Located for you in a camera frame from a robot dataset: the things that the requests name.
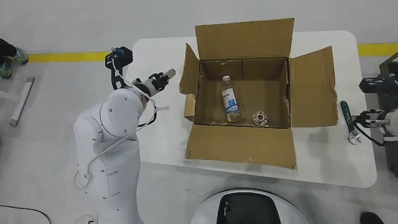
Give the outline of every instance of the black cable on floor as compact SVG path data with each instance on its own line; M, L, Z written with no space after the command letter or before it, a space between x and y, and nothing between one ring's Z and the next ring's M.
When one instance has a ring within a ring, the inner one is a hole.
M40 210L37 209L33 209L33 208L20 208L20 207L13 207L13 206L7 206L7 205L0 205L0 207L4 207L4 208L15 208L15 209L22 209L22 210L30 210L30 211L35 211L38 213L41 213L42 215L44 215L47 220L49 221L50 224L52 224L50 217L48 215L46 215L44 212L41 212Z

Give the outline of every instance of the person's foot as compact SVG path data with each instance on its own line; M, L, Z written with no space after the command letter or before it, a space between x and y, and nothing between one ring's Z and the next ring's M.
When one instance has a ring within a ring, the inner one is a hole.
M23 52L21 49L17 48L17 53L15 54L15 56L13 56L13 58L19 63L24 65L25 63L27 63L27 61L29 60L28 55Z
M359 219L361 224L384 224L384 222L372 212L364 212L361 214L361 218Z
M0 66L0 77L7 79L12 75L11 59L4 57L4 62Z

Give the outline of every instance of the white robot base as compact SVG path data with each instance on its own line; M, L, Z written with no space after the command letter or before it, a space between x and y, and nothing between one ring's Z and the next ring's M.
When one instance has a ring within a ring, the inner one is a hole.
M230 189L207 198L191 224L309 224L290 202L258 189Z

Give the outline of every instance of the cardboard box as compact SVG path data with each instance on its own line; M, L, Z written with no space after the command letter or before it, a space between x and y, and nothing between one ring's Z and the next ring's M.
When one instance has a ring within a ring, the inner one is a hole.
M199 59L187 44L180 92L193 121L186 158L297 168L291 127L337 124L331 47L289 58L294 19L196 26ZM239 90L245 120L230 123L222 77ZM252 115L264 111L269 127Z

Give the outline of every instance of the white pole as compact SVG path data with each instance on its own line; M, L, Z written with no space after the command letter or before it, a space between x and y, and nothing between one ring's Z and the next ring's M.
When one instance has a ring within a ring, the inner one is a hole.
M24 109L25 102L27 96L29 95L30 89L32 88L32 84L35 81L34 77L29 77L26 79L24 89L21 93L21 100L18 103L17 107L14 110L14 114L12 114L12 118L10 120L10 126L16 127L18 125L19 117L21 116L22 110Z

